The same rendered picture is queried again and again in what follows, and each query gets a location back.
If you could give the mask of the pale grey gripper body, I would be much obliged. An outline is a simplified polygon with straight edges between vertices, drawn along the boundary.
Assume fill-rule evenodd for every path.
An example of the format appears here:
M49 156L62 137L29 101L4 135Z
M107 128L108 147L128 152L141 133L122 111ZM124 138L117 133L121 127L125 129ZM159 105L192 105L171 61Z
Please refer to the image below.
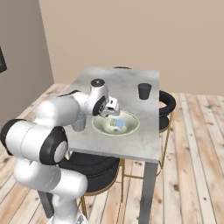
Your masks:
M108 116L119 116L120 115L120 106L116 105L115 108L105 107L104 110L101 112L102 117Z

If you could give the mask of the pale green bowl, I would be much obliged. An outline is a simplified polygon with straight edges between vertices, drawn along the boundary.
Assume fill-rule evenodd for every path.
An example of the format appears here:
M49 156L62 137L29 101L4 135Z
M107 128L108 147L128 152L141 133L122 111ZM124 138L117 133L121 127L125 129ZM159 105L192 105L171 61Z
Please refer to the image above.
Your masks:
M115 118L117 120L123 119L125 121L125 126L121 129L119 129L117 126L110 126L110 120L112 118ZM127 136L129 134L132 134L139 128L140 121L135 115L131 114L130 112L121 110L119 116L109 115L108 117L102 117L98 115L94 117L92 119L92 126L96 131L102 133L103 135Z

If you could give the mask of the dark glass of water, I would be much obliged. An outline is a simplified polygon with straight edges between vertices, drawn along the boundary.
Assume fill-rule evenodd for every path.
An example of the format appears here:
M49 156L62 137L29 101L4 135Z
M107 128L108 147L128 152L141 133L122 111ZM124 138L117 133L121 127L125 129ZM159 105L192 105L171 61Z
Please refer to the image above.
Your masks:
M149 83L140 83L138 85L138 95L140 100L147 100L150 96L151 84Z

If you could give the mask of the grey table leg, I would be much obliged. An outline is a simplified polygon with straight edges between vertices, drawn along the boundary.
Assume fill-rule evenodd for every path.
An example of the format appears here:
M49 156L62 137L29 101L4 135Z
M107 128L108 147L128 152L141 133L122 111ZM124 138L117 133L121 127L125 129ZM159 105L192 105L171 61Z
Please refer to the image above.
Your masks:
M145 163L138 224L149 224L157 171L157 164Z
M44 208L45 216L48 219L50 219L54 215L54 209L53 209L53 203L52 203L53 195L49 192L38 191L38 196Z

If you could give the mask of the black wall panel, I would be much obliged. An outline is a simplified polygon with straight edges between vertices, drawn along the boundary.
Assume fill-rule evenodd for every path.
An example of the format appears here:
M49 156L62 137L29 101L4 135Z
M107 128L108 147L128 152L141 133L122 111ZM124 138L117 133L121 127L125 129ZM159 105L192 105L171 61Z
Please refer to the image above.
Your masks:
M7 70L7 65L4 59L4 54L2 52L2 48L0 46L0 73L4 72Z

